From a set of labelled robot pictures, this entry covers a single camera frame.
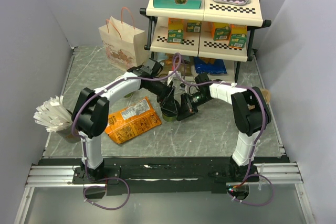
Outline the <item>green paper coffee cup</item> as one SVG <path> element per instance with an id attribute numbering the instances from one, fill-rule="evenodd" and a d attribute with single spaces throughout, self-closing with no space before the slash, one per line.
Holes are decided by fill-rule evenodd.
<path id="1" fill-rule="evenodd" d="M 173 122 L 173 121 L 176 121 L 176 115 L 174 116 L 167 116 L 165 114 L 162 114 L 162 118 L 164 121 L 166 122 Z"/>
<path id="2" fill-rule="evenodd" d="M 124 98 L 130 98 L 130 97 L 132 97 L 133 95 L 134 95 L 134 92 L 131 92 L 131 93 L 125 95 Z"/>

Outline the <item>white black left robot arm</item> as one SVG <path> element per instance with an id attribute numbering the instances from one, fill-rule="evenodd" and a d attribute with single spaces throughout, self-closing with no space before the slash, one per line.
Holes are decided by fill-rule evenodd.
<path id="1" fill-rule="evenodd" d="M 164 117 L 177 117 L 179 104 L 174 99 L 175 89 L 172 83 L 164 84 L 164 79 L 158 77 L 162 69 L 159 62 L 149 59 L 105 86 L 80 91 L 72 113 L 72 132 L 81 139 L 81 167 L 90 182 L 98 183 L 104 177 L 101 134 L 107 127 L 111 104 L 144 88 L 157 96 Z"/>

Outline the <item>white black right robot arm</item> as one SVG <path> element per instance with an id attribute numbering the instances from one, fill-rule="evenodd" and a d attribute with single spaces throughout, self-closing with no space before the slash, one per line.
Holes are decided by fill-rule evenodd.
<path id="1" fill-rule="evenodd" d="M 271 122 L 262 92 L 258 87 L 243 88 L 235 83 L 212 81 L 206 73 L 199 74 L 195 82 L 198 92 L 181 95 L 177 120 L 181 121 L 196 114 L 200 105 L 212 99 L 232 105 L 234 122 L 239 132 L 232 155 L 234 164 L 229 168 L 229 175 L 233 180 L 241 181 L 250 174 L 258 141 Z"/>

